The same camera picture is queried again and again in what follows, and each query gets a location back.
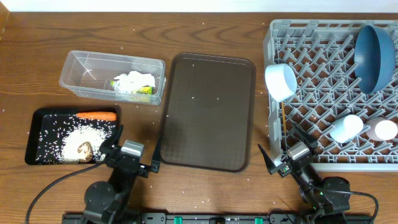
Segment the wooden chopstick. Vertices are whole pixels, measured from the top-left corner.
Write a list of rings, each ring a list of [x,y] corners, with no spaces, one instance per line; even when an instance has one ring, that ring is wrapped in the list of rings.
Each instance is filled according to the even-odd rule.
[[[281,107],[282,107],[282,122],[283,122],[283,129],[284,129],[284,134],[287,134],[287,125],[286,125],[286,118],[285,118],[285,105],[284,102],[281,102]]]

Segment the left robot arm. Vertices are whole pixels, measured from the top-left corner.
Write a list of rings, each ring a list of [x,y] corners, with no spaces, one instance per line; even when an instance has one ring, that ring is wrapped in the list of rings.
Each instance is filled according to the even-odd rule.
[[[160,146],[158,138],[150,165],[140,163],[144,145],[134,141],[125,141],[119,146],[123,127],[100,146],[100,152],[106,157],[103,162],[112,168],[108,181],[91,184],[85,192],[85,209],[80,223],[141,223],[141,213],[129,209],[128,203],[137,177],[147,178],[150,172],[160,169]]]

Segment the white spilled rice pile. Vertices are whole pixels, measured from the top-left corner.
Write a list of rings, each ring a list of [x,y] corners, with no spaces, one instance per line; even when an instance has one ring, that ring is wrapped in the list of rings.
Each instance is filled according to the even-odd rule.
[[[39,129],[34,164],[89,164],[104,159],[101,144],[109,139],[118,123],[99,119],[81,119],[75,114],[46,115]],[[89,141],[93,158],[89,163],[79,163],[78,147]]]

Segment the black tray bin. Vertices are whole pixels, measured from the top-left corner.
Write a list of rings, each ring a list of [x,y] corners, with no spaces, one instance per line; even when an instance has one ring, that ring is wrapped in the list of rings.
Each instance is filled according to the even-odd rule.
[[[118,113],[116,108],[113,107],[54,107],[54,108],[40,108],[36,110],[32,117],[32,122],[29,131],[29,138],[27,142],[26,152],[25,152],[25,163],[28,165],[49,165],[49,164],[34,164],[34,156],[36,150],[34,147],[38,145],[38,137],[39,137],[39,129],[42,126],[42,122],[44,120],[44,116],[46,115],[63,115],[63,114],[77,114],[82,112],[93,112],[93,111],[105,111],[105,112],[113,112]]]

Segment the light blue rice bowl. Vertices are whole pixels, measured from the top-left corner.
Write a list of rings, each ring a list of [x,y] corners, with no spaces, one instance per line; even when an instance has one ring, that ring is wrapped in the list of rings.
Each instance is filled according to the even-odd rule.
[[[296,94],[297,80],[287,64],[267,66],[264,77],[268,92],[275,101],[282,102]]]

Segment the orange carrot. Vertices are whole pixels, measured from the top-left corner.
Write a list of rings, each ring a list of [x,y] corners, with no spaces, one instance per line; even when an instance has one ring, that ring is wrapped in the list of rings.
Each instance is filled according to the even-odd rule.
[[[105,111],[82,112],[82,113],[77,113],[76,116],[81,119],[99,119],[104,121],[117,120],[116,113],[105,112]]]

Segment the blue plate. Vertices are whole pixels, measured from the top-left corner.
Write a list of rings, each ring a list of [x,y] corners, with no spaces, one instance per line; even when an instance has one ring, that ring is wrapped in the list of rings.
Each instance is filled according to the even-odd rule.
[[[364,26],[356,40],[355,76],[360,78],[359,89],[365,94],[384,89],[392,80],[396,65],[396,51],[389,33],[376,26]]]

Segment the light blue cup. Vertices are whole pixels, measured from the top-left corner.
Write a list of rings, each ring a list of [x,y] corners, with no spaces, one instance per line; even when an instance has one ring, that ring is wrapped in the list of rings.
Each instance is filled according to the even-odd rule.
[[[346,143],[363,130],[363,121],[359,116],[349,114],[331,124],[334,128],[330,136],[338,143]]]

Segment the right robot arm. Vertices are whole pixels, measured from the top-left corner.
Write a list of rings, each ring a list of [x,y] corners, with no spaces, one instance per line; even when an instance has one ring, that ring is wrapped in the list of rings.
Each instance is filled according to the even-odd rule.
[[[305,203],[315,211],[296,218],[295,223],[348,223],[345,211],[349,205],[349,182],[342,177],[321,178],[312,166],[317,155],[315,149],[318,141],[298,125],[293,125],[299,142],[287,151],[287,157],[281,164],[275,165],[262,146],[259,146],[264,157],[267,171],[278,173],[282,178],[291,175]]]

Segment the white pink cup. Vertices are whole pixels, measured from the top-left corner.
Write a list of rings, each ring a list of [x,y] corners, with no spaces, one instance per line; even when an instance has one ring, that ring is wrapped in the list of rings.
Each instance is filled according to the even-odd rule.
[[[386,118],[377,117],[367,121],[370,127],[366,135],[373,141],[388,141],[397,135],[397,125]]]

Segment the green snack wrapper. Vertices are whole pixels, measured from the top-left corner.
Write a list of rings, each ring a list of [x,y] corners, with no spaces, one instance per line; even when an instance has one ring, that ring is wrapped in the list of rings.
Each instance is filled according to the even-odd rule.
[[[152,94],[152,87],[149,85],[139,86],[138,84],[132,82],[111,81],[111,86],[114,91],[123,94],[143,94],[143,95]]]

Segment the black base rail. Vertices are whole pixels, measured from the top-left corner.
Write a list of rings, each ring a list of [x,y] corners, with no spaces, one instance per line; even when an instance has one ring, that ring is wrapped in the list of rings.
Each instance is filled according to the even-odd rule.
[[[164,213],[142,213],[130,215],[116,223],[138,223],[138,224],[285,224],[285,223],[310,223],[306,216],[286,214],[282,212],[269,213],[267,215],[167,215]],[[319,216],[314,223],[355,223],[365,224],[370,222],[371,217],[363,215],[335,214]],[[95,223],[83,218],[82,214],[64,214],[62,224]]]

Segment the grey dishwasher rack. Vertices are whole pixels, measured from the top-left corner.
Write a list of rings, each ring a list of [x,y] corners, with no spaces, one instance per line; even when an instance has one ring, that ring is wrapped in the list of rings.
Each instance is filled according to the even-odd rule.
[[[397,40],[396,21],[285,20],[271,22],[263,41],[265,65],[286,63],[295,73],[297,91],[281,103],[269,102],[270,157],[279,164],[297,141],[295,123],[317,138],[316,169],[326,172],[395,172],[397,139],[373,141],[368,126],[346,143],[331,138],[331,125],[349,114],[363,121],[382,117],[397,121],[397,77],[375,93],[365,94],[355,77],[354,46],[362,27],[386,30]]]

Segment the clear plastic bin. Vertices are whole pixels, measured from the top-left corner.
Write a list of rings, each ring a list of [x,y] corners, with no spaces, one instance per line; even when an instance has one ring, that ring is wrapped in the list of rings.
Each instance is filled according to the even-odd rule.
[[[111,81],[114,77],[131,71],[150,73],[155,78],[151,95],[123,94],[113,90]],[[67,55],[59,84],[84,98],[159,105],[166,84],[165,63],[153,58],[72,50]]]

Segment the brown serving tray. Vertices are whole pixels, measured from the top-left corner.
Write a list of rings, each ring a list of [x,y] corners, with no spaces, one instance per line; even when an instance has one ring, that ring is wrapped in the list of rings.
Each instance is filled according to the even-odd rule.
[[[249,164],[256,67],[247,59],[178,54],[160,129],[162,162],[238,173]]]

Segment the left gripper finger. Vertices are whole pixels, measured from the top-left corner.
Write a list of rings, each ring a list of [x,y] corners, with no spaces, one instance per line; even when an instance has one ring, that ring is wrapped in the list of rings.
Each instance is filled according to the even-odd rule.
[[[120,137],[121,137],[121,135],[122,135],[123,129],[124,129],[124,126],[123,126],[123,125],[120,125],[120,127],[119,127],[119,128],[114,132],[114,134],[108,139],[107,146],[108,146],[110,149],[113,149],[113,148],[119,146],[119,140],[120,140]]]
[[[162,137],[160,136],[157,140],[154,153],[152,155],[152,160],[151,160],[151,165],[150,165],[150,171],[154,173],[158,173],[160,169],[160,161],[161,161],[161,143],[162,143]]]

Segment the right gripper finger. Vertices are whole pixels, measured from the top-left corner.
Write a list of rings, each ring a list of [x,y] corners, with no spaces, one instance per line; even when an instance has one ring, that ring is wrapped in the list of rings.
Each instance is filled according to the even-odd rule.
[[[272,161],[272,159],[267,155],[267,153],[265,152],[264,148],[258,144],[258,147],[262,153],[262,156],[264,158],[264,162],[266,164],[267,170],[273,170],[275,168],[274,162]]]
[[[311,134],[306,133],[299,125],[293,124],[293,129],[298,134],[299,139],[309,148],[316,149],[318,147],[317,138],[313,137]]]

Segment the brown food scrap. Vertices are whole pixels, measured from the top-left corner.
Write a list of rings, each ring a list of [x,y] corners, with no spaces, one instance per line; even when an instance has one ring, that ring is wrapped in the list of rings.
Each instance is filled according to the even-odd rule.
[[[81,156],[79,158],[79,163],[89,163],[93,158],[93,147],[89,141],[82,143],[78,149],[77,153]]]

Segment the white tissue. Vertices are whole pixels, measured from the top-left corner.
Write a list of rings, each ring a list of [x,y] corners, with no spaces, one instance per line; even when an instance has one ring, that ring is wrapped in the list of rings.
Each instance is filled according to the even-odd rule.
[[[132,93],[142,87],[155,87],[155,78],[150,73],[142,74],[131,71],[128,74],[123,73],[114,77],[112,86],[116,92]]]

